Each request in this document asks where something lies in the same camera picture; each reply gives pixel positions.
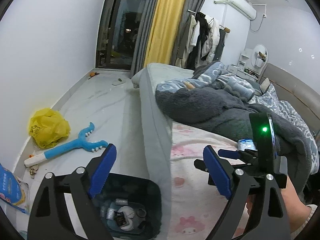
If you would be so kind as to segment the person's right hand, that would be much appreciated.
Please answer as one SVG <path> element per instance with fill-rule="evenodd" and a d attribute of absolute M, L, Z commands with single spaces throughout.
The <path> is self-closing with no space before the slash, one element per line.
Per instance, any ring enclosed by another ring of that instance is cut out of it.
<path fill-rule="evenodd" d="M 255 198 L 255 195 L 253 195 L 253 194 L 247 196 L 246 209 L 247 209 L 247 213 L 249 216 L 251 215 L 251 211 L 252 211 L 252 207 L 253 207 L 253 203 L 254 203 L 254 198 Z"/>

